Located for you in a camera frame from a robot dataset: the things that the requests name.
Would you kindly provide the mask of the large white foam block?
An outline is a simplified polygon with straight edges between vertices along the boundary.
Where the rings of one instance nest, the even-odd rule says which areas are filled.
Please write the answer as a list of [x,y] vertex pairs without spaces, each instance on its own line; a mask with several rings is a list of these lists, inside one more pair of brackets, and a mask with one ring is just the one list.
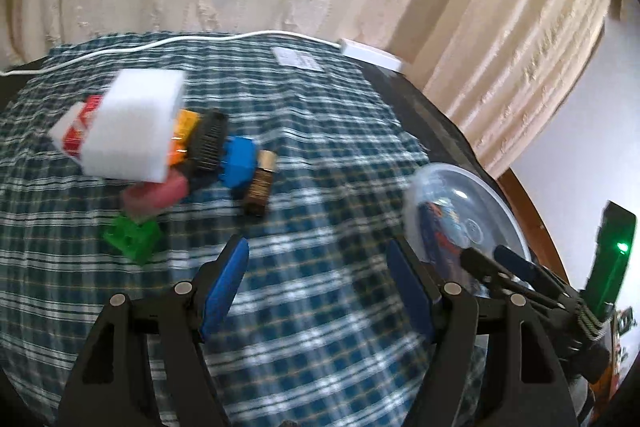
[[182,70],[118,72],[79,149],[82,172],[128,182],[164,182],[185,87]]

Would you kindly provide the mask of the blue toy brick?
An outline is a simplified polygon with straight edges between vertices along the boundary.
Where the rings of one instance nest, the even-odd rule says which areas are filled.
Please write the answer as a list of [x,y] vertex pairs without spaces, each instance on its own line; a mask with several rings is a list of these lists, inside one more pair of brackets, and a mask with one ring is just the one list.
[[244,194],[257,168],[257,146],[250,138],[232,135],[224,143],[219,179],[233,196]]

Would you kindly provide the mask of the blue red comic packet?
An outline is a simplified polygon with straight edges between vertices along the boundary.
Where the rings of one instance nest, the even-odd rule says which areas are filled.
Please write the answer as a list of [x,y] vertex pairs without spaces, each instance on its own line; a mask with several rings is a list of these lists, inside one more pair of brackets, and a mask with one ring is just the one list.
[[444,280],[468,283],[460,255],[471,244],[457,213],[449,206],[424,202],[418,207],[418,221],[426,261]]

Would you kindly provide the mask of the clear plastic bowl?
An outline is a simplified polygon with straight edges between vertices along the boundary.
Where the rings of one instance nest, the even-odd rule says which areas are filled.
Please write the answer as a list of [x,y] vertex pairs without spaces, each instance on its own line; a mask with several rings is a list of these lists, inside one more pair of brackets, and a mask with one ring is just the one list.
[[[404,198],[405,238],[420,261],[428,263],[418,221],[418,207],[424,202],[449,206],[457,213],[470,240],[468,248],[492,258],[495,248],[502,245],[526,260],[532,259],[514,214],[486,182],[460,167],[432,162],[416,170]],[[486,297],[488,290],[466,274],[469,282],[461,286],[474,296]]]

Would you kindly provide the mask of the green lit device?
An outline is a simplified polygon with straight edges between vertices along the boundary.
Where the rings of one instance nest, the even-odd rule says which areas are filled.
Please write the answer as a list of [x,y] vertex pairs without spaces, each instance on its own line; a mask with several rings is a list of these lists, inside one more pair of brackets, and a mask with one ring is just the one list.
[[630,259],[637,217],[615,202],[603,210],[596,255],[582,299],[593,316],[604,323],[612,313]]

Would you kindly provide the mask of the green toy brick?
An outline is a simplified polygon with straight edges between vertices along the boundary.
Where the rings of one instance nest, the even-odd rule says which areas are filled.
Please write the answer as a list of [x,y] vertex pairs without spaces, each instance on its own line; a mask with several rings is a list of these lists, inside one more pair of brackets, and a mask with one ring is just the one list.
[[102,236],[129,260],[145,265],[154,255],[163,233],[155,220],[136,222],[126,215],[118,215],[106,226]]

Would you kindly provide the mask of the pink eraser block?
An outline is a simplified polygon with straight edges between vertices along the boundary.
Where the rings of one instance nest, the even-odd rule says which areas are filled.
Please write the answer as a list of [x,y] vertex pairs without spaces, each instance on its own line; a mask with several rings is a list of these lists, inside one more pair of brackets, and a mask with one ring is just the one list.
[[134,221],[145,221],[158,216],[189,195],[189,181],[177,169],[170,169],[162,183],[141,182],[120,193],[122,210]]

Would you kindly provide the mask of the blue plaid cloth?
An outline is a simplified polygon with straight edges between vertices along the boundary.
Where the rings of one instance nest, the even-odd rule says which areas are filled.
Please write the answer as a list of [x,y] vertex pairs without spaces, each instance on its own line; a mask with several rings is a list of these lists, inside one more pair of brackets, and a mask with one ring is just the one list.
[[[308,52],[322,71],[280,66],[274,46]],[[43,61],[44,74],[1,115],[1,366],[32,411],[55,419],[111,295],[155,295],[190,279],[241,234],[247,272],[203,349],[230,421],[400,425],[431,353],[409,324],[385,249],[432,147],[401,128],[360,68],[334,46],[273,36],[103,36]],[[232,132],[277,154],[262,219],[246,219],[214,184],[160,216],[163,237],[147,265],[104,241],[122,186],[85,176],[48,131],[124,68],[182,70],[187,108],[221,110]]]

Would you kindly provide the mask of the orange toy piece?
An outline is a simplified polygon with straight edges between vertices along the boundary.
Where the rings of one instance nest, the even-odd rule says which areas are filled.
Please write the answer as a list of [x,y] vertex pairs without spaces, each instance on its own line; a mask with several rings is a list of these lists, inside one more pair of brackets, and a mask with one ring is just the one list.
[[184,143],[181,136],[174,135],[171,138],[170,142],[170,150],[167,157],[167,165],[169,167],[180,164],[186,159],[186,153],[188,153],[188,148],[186,147],[186,143]]

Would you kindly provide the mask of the black comb brush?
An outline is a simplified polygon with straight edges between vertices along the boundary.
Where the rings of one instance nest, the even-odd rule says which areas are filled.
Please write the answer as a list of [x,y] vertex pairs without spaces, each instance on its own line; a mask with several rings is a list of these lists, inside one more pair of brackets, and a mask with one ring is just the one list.
[[188,181],[190,193],[218,180],[222,170],[228,124],[226,114],[212,109],[202,115],[190,134],[186,144],[186,158],[175,165]]

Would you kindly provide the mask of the red white card box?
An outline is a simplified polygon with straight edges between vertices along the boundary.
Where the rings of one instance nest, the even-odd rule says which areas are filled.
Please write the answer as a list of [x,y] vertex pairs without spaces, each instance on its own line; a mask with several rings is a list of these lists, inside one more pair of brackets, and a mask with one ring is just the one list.
[[48,131],[53,146],[77,165],[81,164],[80,149],[101,101],[102,95],[94,94],[83,102],[76,102]]

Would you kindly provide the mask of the white power strip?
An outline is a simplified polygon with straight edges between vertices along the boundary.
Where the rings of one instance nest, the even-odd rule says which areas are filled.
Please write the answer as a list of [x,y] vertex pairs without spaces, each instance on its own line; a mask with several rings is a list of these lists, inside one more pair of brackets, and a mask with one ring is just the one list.
[[375,46],[369,46],[350,39],[341,39],[338,44],[344,57],[387,69],[391,72],[402,72],[404,68],[404,61],[401,58]]

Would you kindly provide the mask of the yellow toy brick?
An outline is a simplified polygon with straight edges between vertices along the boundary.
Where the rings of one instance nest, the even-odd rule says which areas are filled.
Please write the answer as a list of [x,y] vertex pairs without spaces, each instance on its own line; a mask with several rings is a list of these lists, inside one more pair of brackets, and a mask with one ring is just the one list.
[[189,140],[192,131],[201,119],[201,115],[189,109],[181,109],[175,120],[174,141],[186,142]]

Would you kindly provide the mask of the white paper label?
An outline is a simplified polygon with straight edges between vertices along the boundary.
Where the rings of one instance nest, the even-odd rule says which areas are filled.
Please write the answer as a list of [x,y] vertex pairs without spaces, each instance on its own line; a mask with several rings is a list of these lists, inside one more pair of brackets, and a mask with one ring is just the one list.
[[274,46],[271,52],[280,66],[310,70],[311,72],[322,71],[320,64],[308,52],[282,48],[282,46]]

